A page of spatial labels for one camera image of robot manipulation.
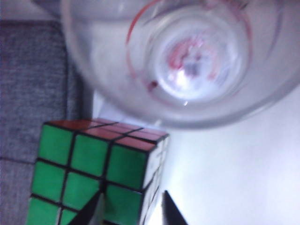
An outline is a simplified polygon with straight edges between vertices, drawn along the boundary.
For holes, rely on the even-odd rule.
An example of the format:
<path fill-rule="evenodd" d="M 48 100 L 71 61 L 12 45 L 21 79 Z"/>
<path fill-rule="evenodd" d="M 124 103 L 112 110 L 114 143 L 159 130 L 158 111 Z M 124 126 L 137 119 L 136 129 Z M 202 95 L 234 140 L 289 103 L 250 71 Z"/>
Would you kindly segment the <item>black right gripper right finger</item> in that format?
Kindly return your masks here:
<path fill-rule="evenodd" d="M 162 197 L 162 221 L 164 225 L 187 225 L 186 220 L 167 190 L 163 192 Z"/>

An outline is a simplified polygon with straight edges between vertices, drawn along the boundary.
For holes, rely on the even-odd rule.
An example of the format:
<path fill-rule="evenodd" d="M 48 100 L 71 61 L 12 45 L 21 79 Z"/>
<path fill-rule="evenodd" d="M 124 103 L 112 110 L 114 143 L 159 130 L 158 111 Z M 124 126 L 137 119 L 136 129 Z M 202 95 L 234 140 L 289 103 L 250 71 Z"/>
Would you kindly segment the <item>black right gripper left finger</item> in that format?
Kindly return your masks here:
<path fill-rule="evenodd" d="M 88 203 L 71 220 L 71 225 L 103 225 L 105 200 L 103 190 L 98 190 Z"/>

